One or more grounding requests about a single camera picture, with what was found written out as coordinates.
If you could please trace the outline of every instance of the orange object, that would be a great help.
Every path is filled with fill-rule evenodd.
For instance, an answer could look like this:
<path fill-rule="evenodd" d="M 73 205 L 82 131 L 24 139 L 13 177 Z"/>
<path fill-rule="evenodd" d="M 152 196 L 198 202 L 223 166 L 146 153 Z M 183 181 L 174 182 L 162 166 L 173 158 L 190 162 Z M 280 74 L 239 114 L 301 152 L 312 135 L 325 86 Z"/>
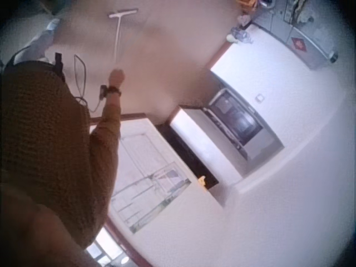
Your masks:
<path fill-rule="evenodd" d="M 236 0 L 243 12 L 251 14 L 256 10 L 258 0 Z"/>

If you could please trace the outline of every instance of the light switch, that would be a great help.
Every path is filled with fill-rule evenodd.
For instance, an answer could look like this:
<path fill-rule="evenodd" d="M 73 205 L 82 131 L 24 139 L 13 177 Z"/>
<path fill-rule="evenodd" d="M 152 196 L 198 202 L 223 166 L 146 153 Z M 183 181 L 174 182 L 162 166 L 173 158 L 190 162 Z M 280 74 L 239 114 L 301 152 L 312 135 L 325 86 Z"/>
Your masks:
<path fill-rule="evenodd" d="M 258 94 L 256 97 L 255 97 L 256 101 L 258 103 L 262 103 L 264 100 L 265 100 L 265 97 L 262 95 L 262 94 Z"/>

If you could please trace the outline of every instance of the black cable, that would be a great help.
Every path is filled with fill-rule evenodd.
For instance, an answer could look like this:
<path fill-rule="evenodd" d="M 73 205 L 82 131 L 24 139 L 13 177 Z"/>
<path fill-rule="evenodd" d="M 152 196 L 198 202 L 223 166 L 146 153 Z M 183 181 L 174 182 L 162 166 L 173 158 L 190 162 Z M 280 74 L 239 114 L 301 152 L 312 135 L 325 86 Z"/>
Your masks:
<path fill-rule="evenodd" d="M 79 60 L 82 64 L 83 64 L 83 67 L 84 67 L 84 86 L 83 86 L 83 92 L 81 93 L 80 89 L 79 89 L 79 85 L 78 85 L 78 77 L 77 77 L 77 65 L 76 65 L 76 62 L 77 60 Z M 81 103 L 81 101 L 84 101 L 85 103 L 85 106 L 88 108 L 88 110 L 91 112 L 91 113 L 94 113 L 96 112 L 96 110 L 98 109 L 99 105 L 100 105 L 100 102 L 101 100 L 99 99 L 98 101 L 98 104 L 96 105 L 96 108 L 94 110 L 91 110 L 89 108 L 89 105 L 88 105 L 88 102 L 84 99 L 84 96 L 85 96 L 85 89 L 86 89 L 86 83 L 87 83 L 87 68 L 86 68 L 86 65 L 84 63 L 84 61 L 78 56 L 78 55 L 74 55 L 74 76 L 75 76 L 75 79 L 76 79 L 76 85 L 77 85 L 77 89 L 78 89 L 78 92 L 79 92 L 79 96 L 75 97 L 76 99 L 78 99 L 79 103 Z"/>

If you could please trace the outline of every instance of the drawing on paper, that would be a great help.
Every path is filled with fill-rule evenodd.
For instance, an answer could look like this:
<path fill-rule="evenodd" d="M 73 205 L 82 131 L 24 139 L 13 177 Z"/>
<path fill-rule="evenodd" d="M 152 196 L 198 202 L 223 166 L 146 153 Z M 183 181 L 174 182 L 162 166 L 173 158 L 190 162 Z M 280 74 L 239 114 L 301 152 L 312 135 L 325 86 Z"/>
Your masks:
<path fill-rule="evenodd" d="M 118 178 L 111 206 L 132 233 L 152 221 L 189 185 L 175 162 L 167 162 L 145 134 L 120 140 Z"/>

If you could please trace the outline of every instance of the window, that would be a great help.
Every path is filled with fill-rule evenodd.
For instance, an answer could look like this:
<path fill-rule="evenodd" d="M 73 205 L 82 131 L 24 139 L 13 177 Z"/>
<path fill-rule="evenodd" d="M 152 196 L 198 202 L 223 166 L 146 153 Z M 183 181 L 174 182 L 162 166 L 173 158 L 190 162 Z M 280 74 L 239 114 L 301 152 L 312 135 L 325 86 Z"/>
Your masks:
<path fill-rule="evenodd" d="M 103 267 L 137 267 L 105 228 L 100 230 L 95 241 L 86 250 Z"/>

